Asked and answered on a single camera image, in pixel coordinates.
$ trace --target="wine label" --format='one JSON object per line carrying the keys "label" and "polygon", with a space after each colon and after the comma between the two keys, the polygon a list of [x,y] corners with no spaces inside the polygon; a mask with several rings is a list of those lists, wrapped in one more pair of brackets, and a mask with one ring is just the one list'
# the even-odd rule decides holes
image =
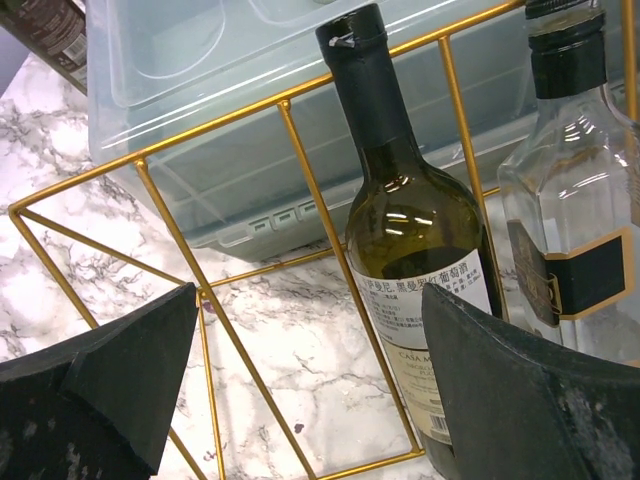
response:
{"label": "wine label", "polygon": [[507,222],[520,290],[543,323],[580,320],[634,290],[633,243],[620,228],[569,253],[542,253],[524,225]]}
{"label": "wine label", "polygon": [[408,350],[382,340],[389,364],[416,427],[451,445],[436,376],[427,350]]}
{"label": "wine label", "polygon": [[446,268],[419,277],[383,280],[352,271],[416,427],[450,445],[422,326],[422,288],[435,283],[490,314],[478,250]]}
{"label": "wine label", "polygon": [[355,270],[353,276],[378,334],[403,348],[427,350],[422,330],[422,288],[426,283],[440,285],[491,314],[478,250],[446,268],[419,277],[382,280]]}

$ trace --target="black plastic piece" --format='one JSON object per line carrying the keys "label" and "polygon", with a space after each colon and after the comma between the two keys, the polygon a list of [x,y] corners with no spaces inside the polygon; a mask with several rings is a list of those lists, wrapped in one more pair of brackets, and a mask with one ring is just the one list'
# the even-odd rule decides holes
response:
{"label": "black plastic piece", "polygon": [[539,99],[578,95],[607,83],[605,14],[564,30],[529,37]]}
{"label": "black plastic piece", "polygon": [[45,350],[0,364],[0,479],[156,474],[187,365],[190,283]]}
{"label": "black plastic piece", "polygon": [[377,148],[413,136],[378,5],[368,4],[321,25],[316,38],[356,147]]}
{"label": "black plastic piece", "polygon": [[425,334],[464,480],[640,478],[640,369],[584,355],[436,285]]}

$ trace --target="plastic storage container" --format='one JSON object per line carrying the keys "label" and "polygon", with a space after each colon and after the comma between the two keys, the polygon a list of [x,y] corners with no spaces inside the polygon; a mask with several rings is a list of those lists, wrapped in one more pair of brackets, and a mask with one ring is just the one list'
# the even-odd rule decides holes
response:
{"label": "plastic storage container", "polygon": [[[108,162],[326,73],[315,27],[365,3],[92,0],[87,28],[94,161]],[[501,2],[378,3],[393,46]],[[623,76],[620,6],[617,0],[603,3],[615,81]],[[481,143],[476,147],[495,155],[515,146],[535,121],[524,12],[457,34],[452,46],[469,124]],[[427,161],[439,167],[460,161],[437,45],[400,56],[395,65]],[[294,99],[292,113],[332,218],[343,229],[361,171],[333,85]],[[194,248],[257,261],[325,235],[275,107],[148,160]],[[155,211],[132,166],[111,175]]]}

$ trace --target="clear glass bottle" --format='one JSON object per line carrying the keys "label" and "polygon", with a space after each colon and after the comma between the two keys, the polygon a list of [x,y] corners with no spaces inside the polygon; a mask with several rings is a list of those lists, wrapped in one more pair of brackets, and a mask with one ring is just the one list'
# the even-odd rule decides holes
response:
{"label": "clear glass bottle", "polygon": [[640,127],[607,87],[605,12],[546,0],[526,17],[539,118],[498,178],[527,321],[640,366]]}
{"label": "clear glass bottle", "polygon": [[501,317],[482,215],[461,182],[420,154],[378,6],[337,18],[316,36],[364,172],[346,229],[351,268],[431,462],[458,479],[421,291],[426,282],[438,283]]}

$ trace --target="gold wire rack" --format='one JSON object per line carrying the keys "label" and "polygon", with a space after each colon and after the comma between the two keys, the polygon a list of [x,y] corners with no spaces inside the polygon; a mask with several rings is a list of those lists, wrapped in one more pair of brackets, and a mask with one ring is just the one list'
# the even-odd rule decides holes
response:
{"label": "gold wire rack", "polygon": [[[469,16],[467,18],[464,18],[462,20],[459,20],[455,23],[452,23],[448,26],[445,26],[439,30],[430,32],[430,33],[426,33],[420,37],[417,37],[413,40],[410,40],[406,43],[403,43],[402,45],[399,45],[397,47],[394,47],[393,49],[390,50],[391,52],[391,56],[392,57],[396,57],[399,55],[403,55],[405,53],[411,52],[412,50],[415,50],[417,48],[421,48],[424,47],[425,45],[437,42],[438,43],[438,47],[439,47],[439,51],[441,54],[441,58],[443,61],[443,65],[444,65],[444,70],[445,70],[445,74],[447,77],[447,82],[448,82],[448,86],[449,86],[449,91],[451,94],[451,98],[452,98],[452,102],[453,102],[453,108],[455,111],[455,115],[456,115],[456,119],[457,119],[457,123],[458,123],[458,128],[459,128],[459,134],[460,134],[460,140],[461,140],[461,144],[462,144],[462,148],[463,148],[463,152],[465,155],[465,161],[467,164],[467,169],[468,169],[468,174],[469,174],[469,178],[471,181],[471,187],[472,187],[472,191],[473,194],[475,196],[475,198],[477,199],[478,203],[481,206],[482,209],[482,213],[485,217],[485,222],[487,223],[487,228],[489,228],[489,219],[487,216],[487,211],[486,211],[486,204],[484,201],[484,198],[486,196],[492,195],[494,193],[498,192],[497,188],[494,188],[492,190],[489,191],[485,191],[483,192],[482,190],[482,182],[480,180],[480,176],[478,173],[478,169],[477,169],[477,165],[476,165],[476,159],[475,159],[475,155],[474,155],[474,150],[473,150],[473,144],[471,141],[471,134],[469,131],[469,127],[467,124],[467,117],[466,117],[466,113],[465,113],[465,109],[464,109],[464,105],[463,105],[463,99],[462,99],[462,94],[461,94],[461,90],[460,90],[460,85],[458,83],[458,79],[457,79],[457,73],[456,73],[456,69],[455,69],[455,64],[454,64],[454,59],[453,59],[453,53],[451,50],[451,37],[453,35],[456,35],[457,33],[466,30],[470,27],[476,26],[480,23],[489,21],[491,19],[494,19],[500,15],[504,15],[508,12],[511,12],[517,8],[520,8],[524,5],[524,0],[510,0],[507,1],[501,5],[498,5],[496,7],[490,8],[488,10],[485,10],[483,12],[480,12],[478,14]],[[621,5],[622,5],[622,11],[621,11],[621,17],[622,17],[622,31],[623,31],[623,48],[624,48],[624,59],[625,59],[625,85],[626,85],[626,99],[627,99],[627,115],[629,117],[631,117],[634,120],[637,120],[638,118],[638,94],[637,94],[637,89],[636,89],[636,79],[637,79],[637,68],[636,68],[636,54],[635,54],[635,31],[634,31],[634,21],[635,21],[635,6],[634,6],[634,0],[621,0]],[[189,267],[191,268],[191,271],[193,272],[193,275],[195,276],[198,284],[199,284],[199,288],[198,288],[198,297],[197,297],[197,302],[198,302],[198,306],[199,308],[199,327],[200,327],[200,334],[201,334],[201,341],[202,341],[202,348],[203,348],[203,355],[204,355],[204,366],[205,366],[205,373],[206,373],[206,381],[207,381],[207,387],[208,387],[208,394],[209,394],[209,405],[210,405],[210,410],[211,410],[211,422],[212,422],[212,427],[213,427],[213,437],[214,437],[214,442],[215,442],[215,449],[216,449],[216,459],[217,459],[217,467],[218,467],[218,474],[220,476],[220,479],[225,480],[226,479],[226,473],[225,473],[225,466],[224,466],[224,458],[223,458],[223,450],[222,450],[222,439],[220,438],[220,431],[219,431],[219,425],[218,425],[218,413],[217,413],[217,409],[216,409],[216,395],[215,395],[215,386],[214,386],[214,379],[213,379],[213,373],[212,373],[212,369],[211,369],[211,362],[210,362],[210,358],[209,358],[209,348],[208,348],[208,338],[207,338],[207,331],[205,328],[205,322],[204,322],[204,312],[203,312],[203,308],[202,308],[202,302],[206,299],[210,302],[211,306],[213,307],[215,313],[217,314],[218,318],[220,319],[220,322],[222,323],[222,325],[224,326],[224,329],[226,330],[226,333],[229,335],[229,338],[231,339],[231,342],[233,343],[235,349],[238,351],[240,357],[242,358],[242,361],[244,362],[245,366],[247,367],[249,373],[251,374],[254,382],[256,383],[256,386],[258,387],[260,393],[262,394],[262,396],[264,397],[264,400],[266,401],[269,409],[271,410],[271,413],[273,414],[273,416],[275,417],[278,425],[280,426],[280,428],[282,429],[282,432],[284,433],[286,439],[288,440],[289,444],[291,445],[291,447],[293,448],[293,451],[295,452],[296,456],[298,457],[302,467],[304,468],[307,477],[311,480],[336,480],[339,478],[344,478],[344,477],[348,477],[351,475],[356,475],[358,473],[363,473],[366,471],[370,471],[370,470],[374,470],[374,469],[378,469],[378,468],[382,468],[384,466],[387,465],[392,465],[398,462],[402,462],[405,460],[409,460],[409,459],[413,459],[416,457],[419,457],[421,455],[424,454],[424,450],[420,447],[416,436],[414,434],[414,431],[411,427],[411,423],[407,417],[407,414],[402,406],[402,402],[400,399],[400,395],[398,393],[398,390],[396,389],[396,386],[394,384],[391,372],[389,371],[389,368],[385,362],[384,359],[384,355],[382,353],[381,347],[378,344],[378,341],[376,339],[375,333],[374,333],[374,327],[372,326],[371,321],[369,320],[369,317],[367,315],[367,312],[365,310],[364,304],[362,303],[362,299],[360,298],[360,295],[358,293],[358,290],[356,288],[356,284],[354,282],[353,276],[351,274],[351,271],[349,270],[349,266],[347,264],[347,260],[345,258],[345,254],[343,252],[343,247],[344,245],[341,245],[339,237],[338,237],[338,233],[336,232],[336,229],[331,221],[331,218],[329,216],[329,212],[327,210],[327,206],[324,203],[324,200],[322,198],[322,194],[320,192],[320,189],[318,187],[318,184],[315,180],[313,171],[311,169],[311,166],[309,164],[309,160],[307,158],[307,154],[306,151],[304,149],[304,146],[302,145],[302,142],[300,140],[300,136],[298,134],[298,130],[296,128],[296,124],[295,121],[293,119],[293,116],[291,115],[291,102],[294,101],[294,99],[296,99],[297,97],[304,95],[312,90],[315,90],[317,88],[320,88],[324,85],[329,84],[332,81],[331,75],[330,74],[326,74],[317,78],[314,78],[313,80],[310,80],[308,82],[302,83],[300,85],[297,85],[293,88],[290,88],[288,90],[285,90],[283,92],[280,92],[276,95],[270,96],[268,98],[265,98],[263,100],[260,100],[254,104],[248,105],[246,107],[243,107],[239,110],[236,110],[234,112],[231,112],[227,115],[223,115],[221,117],[218,117],[216,119],[213,119],[209,122],[203,123],[195,128],[189,129],[187,131],[184,131],[178,135],[175,135],[173,137],[167,138],[165,140],[162,140],[154,145],[151,145],[147,148],[143,148],[142,150],[139,150],[137,152],[131,153],[129,155],[126,155],[124,157],[121,157],[119,159],[113,160],[109,163],[106,163],[104,165],[101,165],[99,167],[93,168],[89,171],[86,171],[82,174],[79,174],[75,177],[66,179],[64,181],[61,181],[55,185],[52,185],[48,188],[45,188],[39,192],[36,192],[14,204],[12,204],[9,207],[9,216],[11,218],[11,220],[13,221],[13,223],[15,224],[15,226],[17,227],[17,229],[20,231],[20,233],[22,234],[22,236],[25,238],[25,240],[28,242],[28,244],[31,246],[31,248],[33,249],[33,251],[35,252],[35,254],[39,257],[39,259],[42,261],[42,263],[44,264],[44,266],[46,267],[46,269],[51,273],[51,275],[53,276],[54,280],[60,285],[60,287],[62,288],[62,290],[64,291],[64,293],[67,295],[67,297],[69,297],[69,300],[71,300],[71,302],[73,303],[73,305],[76,307],[76,309],[78,310],[78,312],[80,313],[80,315],[84,318],[84,320],[87,322],[87,324],[91,327],[91,328],[96,328],[98,327],[98,322],[95,320],[94,316],[92,315],[92,313],[89,311],[89,309],[86,307],[86,305],[82,302],[82,300],[80,299],[80,297],[78,296],[78,294],[74,291],[73,287],[71,286],[71,284],[69,283],[69,281],[65,278],[64,274],[61,272],[61,270],[56,266],[56,264],[54,263],[54,261],[52,260],[51,256],[46,252],[46,250],[44,249],[44,247],[42,246],[42,244],[38,241],[38,239],[35,237],[35,235],[32,233],[31,229],[27,226],[27,224],[25,223],[25,218],[38,223],[46,228],[49,228],[53,231],[56,231],[62,235],[66,235],[68,237],[70,237],[73,240],[76,240],[78,242],[81,242],[85,245],[88,245],[92,248],[95,248],[96,250],[99,250],[103,253],[106,253],[108,255],[111,255],[123,262],[126,262],[128,264],[131,264],[133,266],[136,266],[146,272],[152,273],[154,275],[157,275],[158,277],[161,277],[165,280],[168,280],[170,282],[173,282],[175,284],[183,284],[184,281],[174,277],[173,275],[163,272],[157,268],[154,268],[150,265],[147,265],[146,263],[143,263],[139,260],[136,260],[135,258],[132,258],[128,255],[125,255],[121,252],[118,252],[106,245],[103,245],[100,242],[97,242],[91,238],[88,238],[78,232],[75,232],[53,220],[50,220],[48,218],[45,218],[35,212],[33,212],[32,210],[29,209],[29,207],[31,207],[32,205],[34,205],[37,202],[40,202],[46,198],[49,198],[53,195],[57,195],[65,190],[68,190],[72,187],[75,187],[77,185],[80,185],[84,182],[88,182],[92,179],[95,179],[101,175],[105,175],[108,174],[116,169],[122,168],[126,165],[130,165],[133,164],[137,170],[137,173],[139,174],[142,183],[144,184],[146,190],[148,191],[153,203],[155,204],[160,216],[162,217],[162,219],[164,220],[164,222],[166,223],[171,235],[173,236],[178,248],[180,249],[180,252],[182,253],[182,255],[184,256],[186,262],[188,263]],[[151,176],[149,175],[149,171],[148,171],[148,166],[147,166],[147,158],[155,153],[158,153],[164,149],[173,147],[175,145],[184,143],[190,139],[193,139],[195,137],[198,137],[199,135],[203,135],[207,132],[211,132],[213,130],[216,130],[218,128],[221,128],[225,125],[228,125],[232,122],[238,121],[242,118],[248,117],[250,115],[256,114],[262,110],[265,110],[267,108],[272,108],[272,107],[276,107],[278,109],[278,111],[280,112],[280,115],[282,117],[282,121],[284,122],[284,125],[286,127],[287,133],[290,137],[290,141],[293,145],[293,148],[297,154],[298,160],[300,162],[300,167],[302,168],[302,171],[304,173],[306,182],[309,186],[309,190],[311,191],[311,194],[313,196],[313,199],[316,203],[316,206],[318,208],[318,212],[320,214],[320,217],[322,219],[322,222],[324,224],[324,228],[327,232],[327,235],[329,237],[329,241],[331,243],[331,248],[327,248],[326,250],[323,251],[319,251],[316,253],[312,253],[309,255],[304,255],[286,262],[281,262],[275,265],[271,265],[271,266],[267,266],[267,267],[263,267],[254,271],[250,271],[250,272],[246,272],[243,273],[241,275],[236,275],[230,278],[225,278],[225,279],[221,279],[221,280],[216,280],[213,282],[210,282],[207,279],[207,276],[204,274],[202,268],[200,267],[200,265],[198,264],[198,262],[195,259],[195,256],[193,254],[193,252],[191,251],[191,249],[189,248],[189,246],[187,245],[187,242],[184,238],[184,236],[181,234],[180,230],[178,229],[178,226],[175,222],[175,220],[173,219],[173,216],[171,215],[171,213],[169,212],[169,209],[167,208],[167,205],[165,204],[160,192],[158,191],[158,188],[156,187],[156,185],[154,184],[153,180],[151,179]],[[495,250],[493,247],[493,241],[491,242],[492,245],[492,256],[493,256],[493,261],[494,264],[497,266],[497,256],[495,254]],[[391,392],[391,395],[393,397],[393,401],[395,403],[395,406],[397,408],[398,411],[398,415],[403,423],[404,429],[406,431],[406,434],[408,436],[410,445],[411,445],[411,450],[409,452],[403,453],[401,455],[395,455],[395,456],[391,456],[388,458],[384,458],[378,461],[374,461],[374,462],[370,462],[370,463],[364,463],[362,465],[356,466],[356,467],[352,467],[352,468],[347,468],[335,473],[331,473],[328,475],[322,475],[322,476],[318,476],[313,468],[311,467],[305,453],[302,451],[302,448],[300,447],[298,441],[296,440],[296,438],[294,437],[291,429],[289,428],[289,426],[287,425],[282,412],[280,411],[280,409],[278,408],[278,406],[276,405],[273,397],[271,396],[271,394],[269,393],[269,390],[266,386],[266,384],[264,383],[264,381],[262,380],[260,374],[258,373],[258,370],[256,369],[256,366],[254,365],[251,357],[249,356],[249,354],[247,353],[247,350],[245,349],[244,345],[242,344],[242,342],[240,341],[240,338],[238,337],[238,334],[236,333],[234,327],[232,326],[231,322],[229,321],[229,318],[227,316],[227,314],[225,313],[224,309],[222,308],[222,305],[220,304],[218,298],[216,297],[215,293],[213,292],[213,289],[215,287],[224,285],[224,284],[230,284],[233,282],[238,282],[240,280],[244,280],[246,278],[249,277],[253,277],[253,276],[257,276],[257,275],[266,275],[269,274],[273,271],[276,270],[281,270],[287,267],[291,267],[294,265],[300,265],[300,264],[304,264],[322,257],[326,257],[329,255],[335,255],[336,258],[338,259],[338,262],[340,264],[340,267],[342,269],[342,272],[344,273],[344,276],[346,278],[347,284],[349,286],[349,290],[351,291],[351,294],[353,295],[353,300],[355,302],[356,308],[358,310],[358,313],[360,314],[360,317],[362,319],[362,323],[364,325],[365,331],[367,333],[367,336],[369,338],[369,341],[371,343],[371,347],[375,353],[375,356],[380,364],[380,368],[382,370],[382,373],[385,377],[385,380],[389,386],[389,390]],[[184,443],[182,442],[182,440],[180,439],[180,437],[176,434],[176,432],[173,430],[173,428],[170,429],[169,431],[169,438],[173,441],[173,443],[176,445],[176,447],[178,448],[178,450],[180,451],[180,453],[182,454],[182,456],[184,457],[184,459],[186,460],[186,462],[189,464],[190,468],[193,470],[194,474],[196,475],[196,477],[199,480],[206,480],[206,476],[203,473],[202,469],[198,466],[197,462],[194,460],[193,456],[191,455],[191,453],[188,451],[188,449],[185,447]]]}

